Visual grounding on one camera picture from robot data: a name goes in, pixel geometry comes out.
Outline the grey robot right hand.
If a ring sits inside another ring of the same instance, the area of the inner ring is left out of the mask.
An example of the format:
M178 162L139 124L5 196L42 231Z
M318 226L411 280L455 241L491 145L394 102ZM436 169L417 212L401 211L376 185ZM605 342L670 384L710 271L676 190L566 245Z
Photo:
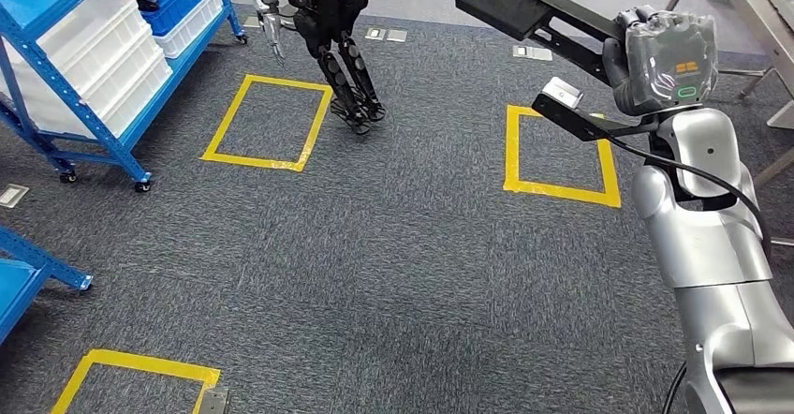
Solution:
M718 80L716 26L711 15L657 10L619 12L624 34L608 38L602 61L618 110L629 116L703 103Z

